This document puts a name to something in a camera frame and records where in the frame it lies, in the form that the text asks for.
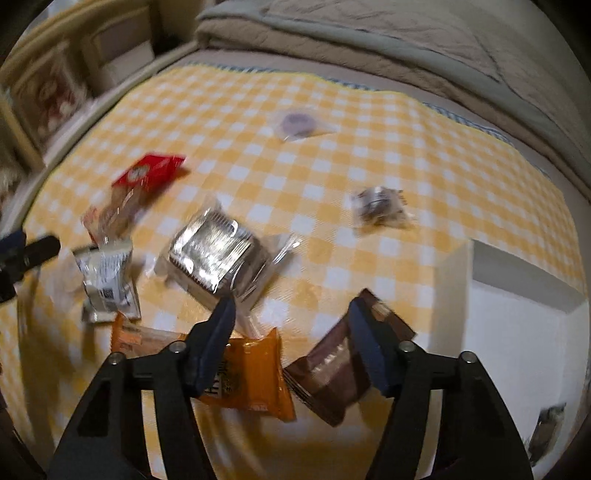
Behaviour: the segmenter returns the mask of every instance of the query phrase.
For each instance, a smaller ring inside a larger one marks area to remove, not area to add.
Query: yellow checkered tablecloth
[[[282,143],[267,119],[315,109],[335,133]],[[294,73],[209,66],[170,70],[137,87],[56,168],[24,228],[54,232],[64,247],[88,243],[79,222],[90,202],[148,151],[187,156],[190,173],[139,218],[134,257],[142,324],[179,332],[207,318],[184,292],[150,273],[155,256],[215,192],[259,234],[293,231],[303,243],[254,309],[280,329],[284,364],[307,353],[369,287],[415,330],[428,333],[433,267],[473,237],[517,254],[585,291],[577,234],[561,193],[510,145],[394,92],[368,92]],[[403,189],[417,225],[356,237],[350,196],[364,186]],[[56,262],[30,274],[2,308],[0,385],[31,450],[46,462],[109,348],[108,327],[80,323],[51,301]],[[148,395],[148,407],[152,405]],[[297,422],[197,405],[220,479],[363,478],[389,404],[374,392],[332,429],[296,403]],[[151,408],[147,440],[164,477]]]

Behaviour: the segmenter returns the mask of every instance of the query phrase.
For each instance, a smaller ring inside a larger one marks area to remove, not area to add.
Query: food wrapper
[[[277,138],[284,142],[333,133],[334,129],[309,108],[279,110],[269,118]]]
[[[127,358],[153,355],[177,340],[185,340],[184,333],[166,332],[131,323],[119,312],[111,332],[111,352],[124,353]]]
[[[210,310],[223,296],[233,295],[237,330],[260,338],[249,312],[279,264],[299,244],[293,234],[259,239],[210,198],[161,253],[154,272],[174,280]]]
[[[380,322],[392,327],[400,341],[412,340],[415,332],[367,288],[359,297]],[[349,328],[345,313],[306,356],[284,370],[285,380],[294,394],[329,425],[345,419],[348,407],[369,390],[371,382]]]
[[[132,320],[141,318],[138,295],[131,280],[132,251],[131,240],[118,240],[72,252],[87,295],[82,307],[84,322],[113,322],[117,312]]]
[[[353,225],[356,228],[369,225],[406,228],[414,220],[414,215],[408,213],[406,205],[402,190],[367,188],[352,199]]]
[[[123,314],[113,324],[111,351],[127,358],[153,355],[182,333],[133,325]],[[213,385],[199,398],[207,405],[252,410],[282,421],[295,420],[291,395],[281,369],[280,337],[277,329],[260,340],[230,338]]]
[[[252,410],[293,421],[296,413],[281,369],[280,337],[273,328],[260,340],[230,338],[203,403]]]
[[[174,179],[184,159],[180,155],[148,154],[127,169],[112,183],[108,203],[91,206],[82,217],[92,241],[101,245],[125,235],[135,214]]]

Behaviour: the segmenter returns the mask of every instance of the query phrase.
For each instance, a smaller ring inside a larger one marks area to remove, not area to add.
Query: screw
[[[474,352],[465,351],[460,354],[460,358],[464,360],[467,364],[475,364],[478,363],[478,357]]]
[[[121,352],[113,352],[107,357],[107,360],[111,365],[117,365],[119,362],[125,360],[125,355]]]
[[[183,342],[182,340],[177,340],[176,342],[172,342],[168,346],[168,350],[170,350],[172,353],[180,353],[183,350],[185,350],[186,348],[187,348],[187,344],[185,342]]]
[[[414,352],[415,349],[417,348],[417,346],[413,342],[409,342],[408,340],[403,340],[398,345],[398,348],[400,348],[403,352],[410,353],[410,352]]]

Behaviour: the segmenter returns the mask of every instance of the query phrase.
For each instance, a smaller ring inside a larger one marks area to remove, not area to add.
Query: white box
[[[107,63],[99,70],[96,79],[101,92],[119,85],[131,74],[154,61],[154,58],[154,51],[148,40]]]
[[[542,408],[566,403],[551,450],[534,467],[541,478],[580,425],[589,354],[589,302],[550,273],[470,240],[437,268],[428,351],[482,361],[523,439]]]

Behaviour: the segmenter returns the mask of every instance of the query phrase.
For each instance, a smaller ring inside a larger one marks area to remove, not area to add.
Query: gray comforter
[[[549,156],[591,198],[591,82],[529,0],[227,0],[198,20],[203,44],[340,63],[448,96]]]

